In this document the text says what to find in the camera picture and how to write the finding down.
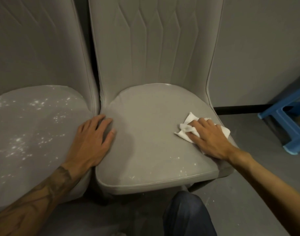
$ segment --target chair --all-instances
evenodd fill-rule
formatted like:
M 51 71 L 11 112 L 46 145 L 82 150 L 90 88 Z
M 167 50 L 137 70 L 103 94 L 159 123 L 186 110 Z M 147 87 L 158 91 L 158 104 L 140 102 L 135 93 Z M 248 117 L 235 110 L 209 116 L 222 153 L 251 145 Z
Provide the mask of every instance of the chair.
M 224 177 L 233 168 L 173 132 L 190 111 L 222 124 L 208 93 L 223 0 L 89 0 L 101 112 L 116 139 L 95 168 L 104 193 Z
M 285 99 L 275 103 L 273 106 L 268 108 L 266 111 L 259 113 L 258 117 L 263 119 L 268 115 L 273 116 L 277 122 L 284 128 L 289 134 L 291 141 L 283 146 L 283 148 L 292 155 L 297 155 L 300 152 L 300 126 L 298 126 L 291 117 L 283 111 L 283 108 L 289 105 L 294 107 L 288 111 L 289 114 L 294 116 L 300 115 L 300 102 L 295 102 L 300 98 L 300 89 L 292 93 Z
M 0 211 L 64 161 L 99 111 L 73 0 L 0 0 Z M 63 201 L 81 197 L 90 175 Z

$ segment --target chair seat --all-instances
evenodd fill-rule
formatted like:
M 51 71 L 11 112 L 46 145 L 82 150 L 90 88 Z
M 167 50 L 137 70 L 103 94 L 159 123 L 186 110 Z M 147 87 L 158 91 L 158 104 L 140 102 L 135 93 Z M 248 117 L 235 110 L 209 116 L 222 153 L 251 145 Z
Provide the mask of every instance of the chair seat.
M 223 177 L 233 168 L 203 155 L 177 135 L 189 112 L 221 124 L 213 109 L 193 93 L 170 84 L 122 91 L 104 110 L 117 134 L 95 168 L 98 183 L 111 194 L 130 194 Z
M 92 116 L 69 87 L 26 87 L 0 95 L 0 210 L 65 160 L 77 127 Z M 65 200 L 82 196 L 89 178 L 90 172 Z

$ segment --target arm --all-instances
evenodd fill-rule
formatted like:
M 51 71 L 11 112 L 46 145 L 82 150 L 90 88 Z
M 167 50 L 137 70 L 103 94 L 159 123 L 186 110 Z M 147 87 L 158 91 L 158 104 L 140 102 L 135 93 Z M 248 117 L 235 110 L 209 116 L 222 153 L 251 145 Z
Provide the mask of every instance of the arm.
M 84 176 L 98 165 L 115 136 L 111 130 L 103 142 L 103 133 L 112 119 L 99 115 L 79 126 L 66 161 L 51 176 L 0 212 L 0 236 L 36 235 L 50 213 Z
M 300 193 L 256 162 L 249 153 L 233 146 L 224 136 L 220 125 L 203 118 L 191 126 L 200 138 L 187 133 L 201 150 L 229 162 L 256 190 L 290 235 L 300 235 Z

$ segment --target gray floor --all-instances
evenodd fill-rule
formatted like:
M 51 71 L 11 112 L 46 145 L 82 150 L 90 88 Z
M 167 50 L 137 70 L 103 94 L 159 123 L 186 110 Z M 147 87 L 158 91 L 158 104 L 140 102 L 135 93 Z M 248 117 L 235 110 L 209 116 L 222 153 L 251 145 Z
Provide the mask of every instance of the gray floor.
M 300 192 L 300 154 L 287 154 L 256 114 L 220 116 L 240 148 Z M 99 206 L 80 199 L 62 204 L 50 216 L 41 236 L 163 235 L 162 214 L 179 188 L 124 196 Z M 219 236 L 284 236 L 288 233 L 252 187 L 235 172 L 194 192 L 208 208 Z

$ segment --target white tissue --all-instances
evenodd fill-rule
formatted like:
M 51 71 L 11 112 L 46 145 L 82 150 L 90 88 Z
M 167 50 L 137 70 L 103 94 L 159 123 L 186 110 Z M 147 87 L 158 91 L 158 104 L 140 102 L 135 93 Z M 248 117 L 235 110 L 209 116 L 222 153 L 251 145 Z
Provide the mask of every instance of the white tissue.
M 186 135 L 186 132 L 192 132 L 196 136 L 200 137 L 199 133 L 196 130 L 196 128 L 188 125 L 188 123 L 190 123 L 191 121 L 193 121 L 193 120 L 198 121 L 198 119 L 199 118 L 197 118 L 194 114 L 192 114 L 192 112 L 190 112 L 189 115 L 188 115 L 188 117 L 185 119 L 185 122 L 181 123 L 179 125 L 180 131 L 179 132 L 174 132 L 174 134 L 176 134 L 180 138 L 183 138 L 184 140 L 186 140 L 186 141 L 188 141 L 190 143 L 193 143 L 192 140 L 189 139 L 189 137 Z M 226 127 L 223 127 L 223 126 L 221 126 L 221 129 L 222 129 L 224 135 L 226 136 L 226 138 L 228 138 L 229 135 L 230 135 L 230 130 L 227 129 Z

